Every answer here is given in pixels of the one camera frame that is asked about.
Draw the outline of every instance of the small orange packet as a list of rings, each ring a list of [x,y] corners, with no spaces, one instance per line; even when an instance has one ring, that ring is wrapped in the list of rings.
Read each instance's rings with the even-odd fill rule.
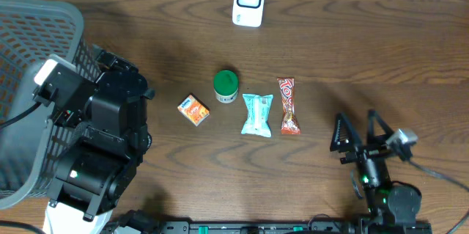
[[[284,107],[284,117],[281,121],[281,133],[301,134],[300,125],[295,116],[295,104],[293,103],[295,79],[279,77],[277,81],[280,86],[281,103]]]
[[[192,95],[189,95],[177,109],[195,126],[198,126],[210,114],[210,111]]]

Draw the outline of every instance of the cable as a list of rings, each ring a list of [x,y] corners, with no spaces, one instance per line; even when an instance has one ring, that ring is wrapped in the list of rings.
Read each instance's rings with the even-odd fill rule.
[[[23,119],[25,116],[31,114],[34,110],[36,110],[39,106],[41,105],[40,102],[36,102],[34,105],[32,105],[29,109],[27,109],[25,112],[19,114],[16,117],[13,117],[11,120],[7,120],[4,123],[0,124],[0,130],[6,128],[9,125],[12,125],[13,123],[16,123],[17,121]]]
[[[0,220],[0,227],[16,227],[16,228],[20,228],[23,230],[32,231],[33,233],[36,233],[36,234],[45,234],[45,232],[42,231],[40,228],[37,228],[30,224],[20,223],[20,222],[9,222],[9,221]]]
[[[464,183],[459,182],[458,180],[455,180],[455,179],[449,177],[448,175],[440,174],[439,172],[436,172],[436,171],[434,171],[434,170],[432,170],[432,169],[423,167],[423,166],[421,166],[420,164],[417,164],[417,163],[415,163],[415,162],[413,162],[413,161],[411,161],[411,160],[407,160],[407,162],[408,162],[410,165],[412,165],[413,167],[415,167],[415,168],[417,168],[417,169],[419,169],[419,170],[421,170],[421,171],[424,171],[424,172],[426,172],[427,174],[429,174],[429,175],[431,175],[431,176],[433,176],[433,177],[435,177],[435,178],[447,180],[448,182],[453,183],[453,184],[455,184],[455,185],[457,185],[457,186],[463,188],[463,189],[466,190],[467,192],[469,192],[469,187],[468,187],[468,186],[466,186]],[[469,210],[468,210],[468,212],[466,212],[466,214],[465,214],[450,230],[448,230],[448,232],[447,232],[446,234],[452,234],[452,233],[456,232],[456,230],[457,230],[459,227],[461,227],[461,226],[464,224],[464,222],[465,222],[466,220],[468,220],[468,218],[469,218]]]
[[[317,214],[316,216],[313,216],[313,218],[308,222],[308,230],[311,230],[311,224],[313,224],[313,222],[316,220],[316,218],[317,218],[318,216],[325,216],[325,217],[327,217],[327,218],[329,218],[329,219],[332,219],[332,218],[331,218],[329,215],[327,215],[327,214],[322,214],[322,213],[321,213],[321,214]],[[334,221],[332,221],[332,223],[334,224],[334,226],[337,227],[338,230],[341,229],[341,228],[337,225],[337,223],[335,223]]]

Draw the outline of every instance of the snack package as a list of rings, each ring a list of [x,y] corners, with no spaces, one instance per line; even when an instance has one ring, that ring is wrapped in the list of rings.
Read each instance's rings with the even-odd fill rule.
[[[272,136],[267,119],[273,95],[243,94],[244,102],[248,108],[248,119],[244,123],[241,134],[254,134],[267,138]]]
[[[192,95],[189,95],[177,109],[195,126],[198,126],[210,114],[209,110]]]
[[[277,78],[280,85],[281,103],[284,106],[284,117],[281,121],[282,134],[301,134],[300,125],[295,117],[295,104],[293,96],[295,95],[294,78]]]

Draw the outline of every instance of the orange box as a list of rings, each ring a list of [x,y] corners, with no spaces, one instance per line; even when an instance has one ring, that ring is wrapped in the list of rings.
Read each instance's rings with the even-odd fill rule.
[[[195,126],[198,126],[210,114],[210,111],[192,95],[189,95],[177,109]]]

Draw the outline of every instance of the green lid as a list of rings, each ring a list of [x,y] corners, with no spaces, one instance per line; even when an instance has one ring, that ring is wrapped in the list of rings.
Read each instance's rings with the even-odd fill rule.
[[[237,90],[237,85],[237,76],[230,70],[218,72],[213,80],[213,87],[219,95],[233,95]]]

